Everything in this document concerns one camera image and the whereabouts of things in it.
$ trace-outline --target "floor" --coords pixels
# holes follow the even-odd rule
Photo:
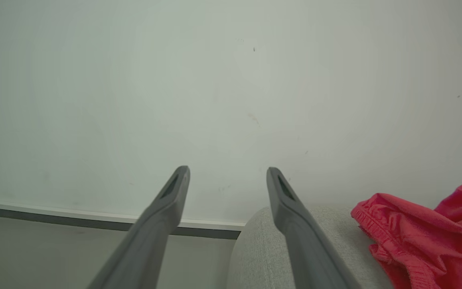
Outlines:
[[[125,234],[0,218],[0,288],[84,289]],[[225,288],[234,244],[169,236],[157,288]]]

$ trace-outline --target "red cloth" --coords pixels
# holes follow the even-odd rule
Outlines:
[[[351,214],[396,289],[462,289],[462,185],[435,210],[375,194]]]

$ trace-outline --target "white baseboard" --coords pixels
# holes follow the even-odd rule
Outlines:
[[[84,218],[87,220],[130,223],[133,224],[139,216],[122,215],[122,214],[109,214],[101,212],[89,212],[81,210],[69,210],[53,207],[42,207],[33,205],[24,205],[19,203],[11,203],[0,201],[0,209],[26,212],[32,214],[42,214],[49,216],[62,216],[68,218]],[[213,229],[213,230],[232,230],[242,231],[245,223],[235,222],[222,222],[222,221],[206,221],[206,220],[192,220],[182,218],[179,227],[184,228],[198,228],[198,229]]]

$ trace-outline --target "wrinkled red fabric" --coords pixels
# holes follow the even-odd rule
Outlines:
[[[351,214],[396,289],[462,289],[462,185],[435,210],[375,194]]]

